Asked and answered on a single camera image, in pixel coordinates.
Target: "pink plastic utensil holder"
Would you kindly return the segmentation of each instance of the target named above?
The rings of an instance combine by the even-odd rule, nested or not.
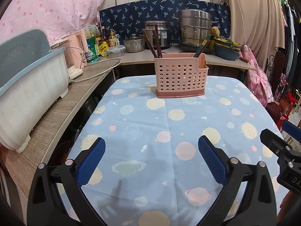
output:
[[[194,53],[164,53],[155,58],[158,98],[184,98],[205,94],[208,67],[206,55],[193,58]]]

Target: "stainless steel pot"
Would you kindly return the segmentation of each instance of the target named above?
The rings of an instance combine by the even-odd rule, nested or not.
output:
[[[150,44],[153,47],[156,47],[157,45],[154,43],[154,35],[153,35],[153,29],[155,28],[155,25],[158,26],[158,37],[159,37],[159,43],[161,49],[170,48],[170,36],[169,36],[169,23],[166,21],[159,21],[159,20],[149,20],[145,21],[145,34],[148,36],[148,39],[150,41]]]
[[[130,38],[123,41],[125,50],[128,53],[137,53],[144,50],[145,41],[143,38],[137,37],[136,34],[132,34]]]
[[[211,15],[202,10],[185,9],[180,11],[180,43],[188,47],[199,47],[210,34]]]

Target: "wooden countertop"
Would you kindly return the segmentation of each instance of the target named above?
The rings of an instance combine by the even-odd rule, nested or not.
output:
[[[112,67],[116,60],[97,63],[83,68],[75,80],[85,79]],[[55,101],[31,131],[26,149],[18,154],[1,147],[2,159],[12,179],[28,198],[31,182],[39,163],[48,163],[62,134],[87,98],[110,71],[80,83],[68,86],[68,94]]]
[[[171,47],[168,49],[169,52],[178,52],[176,50],[176,47]],[[141,64],[141,63],[154,63],[154,57],[150,50],[145,49],[142,52],[139,53],[127,53],[123,56],[121,65],[129,65],[129,64]],[[214,55],[207,54],[206,55],[206,61],[208,65],[219,65],[219,66],[228,66],[228,67],[234,67],[234,68],[240,68],[240,69],[248,69],[248,70],[255,70],[257,69],[239,59],[235,61],[229,61],[222,58],[219,58]]]

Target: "yellow snack package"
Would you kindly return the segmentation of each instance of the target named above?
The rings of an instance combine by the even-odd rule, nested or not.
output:
[[[102,57],[108,56],[108,53],[106,52],[108,50],[108,48],[109,48],[109,46],[105,41],[99,45],[99,52]]]

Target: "red chair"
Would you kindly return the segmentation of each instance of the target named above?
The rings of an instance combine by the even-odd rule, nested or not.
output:
[[[287,93],[287,99],[290,102],[290,106],[285,114],[282,114],[280,117],[280,120],[277,122],[277,127],[279,130],[281,130],[281,124],[284,120],[288,121],[288,116],[290,115],[290,112],[292,111],[294,104],[297,102],[296,98],[292,96],[290,92]]]

